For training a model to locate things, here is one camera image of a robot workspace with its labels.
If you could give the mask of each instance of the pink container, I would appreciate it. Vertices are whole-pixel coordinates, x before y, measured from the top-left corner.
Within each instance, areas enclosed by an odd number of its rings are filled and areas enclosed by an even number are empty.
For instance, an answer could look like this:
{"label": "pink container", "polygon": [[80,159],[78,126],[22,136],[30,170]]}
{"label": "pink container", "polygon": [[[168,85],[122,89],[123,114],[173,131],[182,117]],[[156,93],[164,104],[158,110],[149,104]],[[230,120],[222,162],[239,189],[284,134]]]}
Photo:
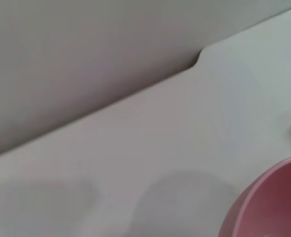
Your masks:
{"label": "pink container", "polygon": [[291,157],[243,191],[226,215],[219,237],[291,237]]}

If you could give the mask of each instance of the white countertop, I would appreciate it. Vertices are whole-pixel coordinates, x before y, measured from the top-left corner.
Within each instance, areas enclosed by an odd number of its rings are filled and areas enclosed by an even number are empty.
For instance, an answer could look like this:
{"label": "white countertop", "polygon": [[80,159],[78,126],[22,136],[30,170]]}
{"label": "white countertop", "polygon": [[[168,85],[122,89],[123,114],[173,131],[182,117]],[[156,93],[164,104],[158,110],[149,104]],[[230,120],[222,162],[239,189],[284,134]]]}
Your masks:
{"label": "white countertop", "polygon": [[291,156],[291,11],[0,157],[0,237],[215,237]]}

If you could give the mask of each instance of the bowl rim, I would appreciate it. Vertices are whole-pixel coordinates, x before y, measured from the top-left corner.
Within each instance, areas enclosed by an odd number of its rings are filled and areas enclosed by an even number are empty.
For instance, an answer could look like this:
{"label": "bowl rim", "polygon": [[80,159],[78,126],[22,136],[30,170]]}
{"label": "bowl rim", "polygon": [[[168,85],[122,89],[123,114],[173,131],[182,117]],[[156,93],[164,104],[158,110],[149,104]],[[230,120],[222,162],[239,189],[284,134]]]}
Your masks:
{"label": "bowl rim", "polygon": [[263,182],[269,176],[271,176],[277,170],[279,170],[280,168],[282,168],[285,165],[288,165],[290,163],[291,163],[291,157],[289,157],[287,159],[284,159],[284,160],[278,162],[277,164],[275,164],[274,166],[272,166],[271,168],[269,168],[261,176],[259,176],[257,180],[255,180],[255,184],[251,187],[249,193],[247,194],[247,196],[245,197],[245,199],[244,199],[244,201],[242,203],[242,206],[240,208],[238,217],[237,217],[236,222],[235,222],[234,227],[233,227],[232,237],[237,237],[239,226],[241,224],[241,220],[242,220],[242,217],[243,217],[243,215],[245,213],[246,207],[249,204],[249,201],[251,200],[251,198],[253,197],[255,192],[257,191],[257,189],[263,184]]}

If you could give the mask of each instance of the gray wall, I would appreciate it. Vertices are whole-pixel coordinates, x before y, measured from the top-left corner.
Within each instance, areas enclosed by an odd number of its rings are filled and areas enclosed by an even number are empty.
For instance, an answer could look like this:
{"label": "gray wall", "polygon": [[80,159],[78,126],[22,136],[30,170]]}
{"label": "gray wall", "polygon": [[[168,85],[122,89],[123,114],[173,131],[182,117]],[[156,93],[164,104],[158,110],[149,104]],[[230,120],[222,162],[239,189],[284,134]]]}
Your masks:
{"label": "gray wall", "polygon": [[0,0],[0,153],[187,68],[291,0]]}

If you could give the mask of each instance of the white surface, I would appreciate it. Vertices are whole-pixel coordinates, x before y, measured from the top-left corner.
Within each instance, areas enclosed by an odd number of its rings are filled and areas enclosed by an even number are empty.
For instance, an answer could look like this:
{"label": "white surface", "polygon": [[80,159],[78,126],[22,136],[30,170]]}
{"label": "white surface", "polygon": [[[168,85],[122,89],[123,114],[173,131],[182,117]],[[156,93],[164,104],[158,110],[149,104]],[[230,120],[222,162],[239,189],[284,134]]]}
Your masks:
{"label": "white surface", "polygon": [[291,156],[291,12],[0,157],[0,237],[215,237]]}
{"label": "white surface", "polygon": [[291,0],[0,0],[0,152],[188,66]]}

